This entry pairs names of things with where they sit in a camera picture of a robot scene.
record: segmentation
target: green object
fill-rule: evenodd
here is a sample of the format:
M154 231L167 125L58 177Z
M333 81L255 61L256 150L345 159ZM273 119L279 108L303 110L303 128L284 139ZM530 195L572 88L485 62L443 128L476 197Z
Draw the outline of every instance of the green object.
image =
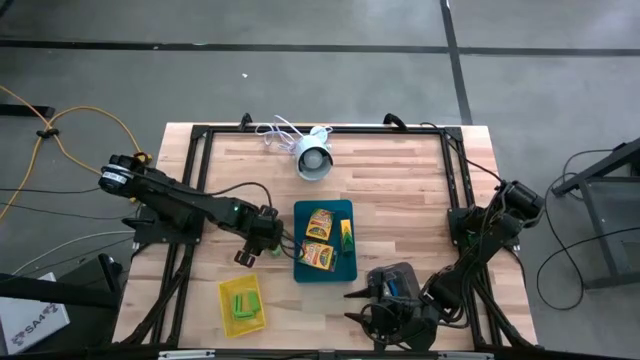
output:
M249 307L254 313L260 311L260 300L258 299L258 294L255 291L249 291Z
M256 313L260 311L260 300L258 299L258 294L255 291L249 291L249 311L242 310L242 298L242 294L235 294L233 296L233 318L238 321L255 319Z
M282 254L282 248L280 247L280 245L278 245L278 247L275 250L270 250L271 251L271 255L273 256L280 256L280 254Z

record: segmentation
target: yellow box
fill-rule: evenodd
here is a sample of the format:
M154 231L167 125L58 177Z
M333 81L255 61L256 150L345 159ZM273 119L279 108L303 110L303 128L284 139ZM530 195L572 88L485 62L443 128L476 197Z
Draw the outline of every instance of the yellow box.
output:
M232 299L236 294L245 294L255 291L260 301L260 310L254 319L238 321L233 318ZM224 335L228 338L248 334L253 331L264 329L267 326L267 319L264 316L264 305L262 295L258 287L258 277L256 274L242 276L229 281L221 282L218 285L218 297L220 298L220 311L222 312L222 322L224 324Z
M335 265L333 246L310 240L304 240L302 246L304 256L298 260L299 262L318 269L333 271Z
M307 236L314 239L329 241L331 236L331 224L333 223L333 213L328 210L315 209L309 225L307 226Z

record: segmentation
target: small item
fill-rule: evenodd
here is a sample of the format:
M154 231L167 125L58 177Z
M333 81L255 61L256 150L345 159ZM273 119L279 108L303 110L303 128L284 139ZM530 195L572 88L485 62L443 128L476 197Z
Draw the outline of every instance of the small item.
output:
M353 253L355 244L353 243L353 231L351 231L351 220L340 220L340 240L342 241L342 254L349 255Z
M56 281L53 273L39 279ZM0 337L4 335L8 355L29 349L70 323L64 304L0 297Z
M238 321L255 319L256 313L260 310L258 295L254 291L249 292L249 306L251 307L251 311L242 311L242 298L243 294L235 294L233 296L233 318ZM254 311L253 309L256 307L255 304L258 304L258 310Z
M255 274L221 282L218 297L226 337L234 338L265 328L265 310Z
M333 213L331 211L315 209L309 219L306 235L327 242L331 234L332 223Z
M255 291L249 291L249 308L253 313L260 311L260 299Z
M336 257L333 256L333 246L320 244L315 241L304 240L304 257L299 262L321 270L333 271Z

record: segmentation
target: black bracket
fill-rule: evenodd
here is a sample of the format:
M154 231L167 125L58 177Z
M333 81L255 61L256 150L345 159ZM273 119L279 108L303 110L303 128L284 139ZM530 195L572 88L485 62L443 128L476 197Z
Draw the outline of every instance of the black bracket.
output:
M158 214L147 206L142 207L138 218L122 219L123 224L136 230L133 241L140 244L198 244L202 232L196 224L203 222L204 216L195 214L191 220L193 225L186 231L179 231L161 221Z
M208 130L209 127L207 125L194 125L191 128L191 140L200 139Z
M244 113L244 115L242 115L242 120L240 120L240 125L238 126L238 128L242 132L247 127L247 124L250 124L252 122L253 119L251 118L251 115L249 113Z
M409 131L409 129L407 128L407 125L405 125L405 123L397 116L393 115L392 113L388 113L387 115L384 116L384 120L382 120L382 125L395 125L398 127L398 130L402 130L402 131Z
M451 126L444 128L445 134L451 136L455 141L462 141L462 129L459 126Z
M38 135L39 137L43 138L43 139L48 139L54 135L60 135L60 130L56 129L56 128L51 128L49 130L43 131L43 130L38 130L36 131L36 135Z

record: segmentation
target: yellow tray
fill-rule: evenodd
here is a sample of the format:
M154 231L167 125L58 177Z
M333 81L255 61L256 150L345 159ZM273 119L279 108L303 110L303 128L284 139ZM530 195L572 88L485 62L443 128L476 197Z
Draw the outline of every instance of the yellow tray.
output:
M218 285L218 290L220 311L222 312L222 321L224 324L224 335L226 337L234 338L236 336L263 329L267 326L267 320L264 316L264 305L262 305L262 295L260 294L260 287L258 287L258 277L256 274L221 282ZM254 291L258 294L260 311L256 313L256 317L254 319L242 321L235 320L233 318L232 299L236 294L246 296L246 293L249 291Z

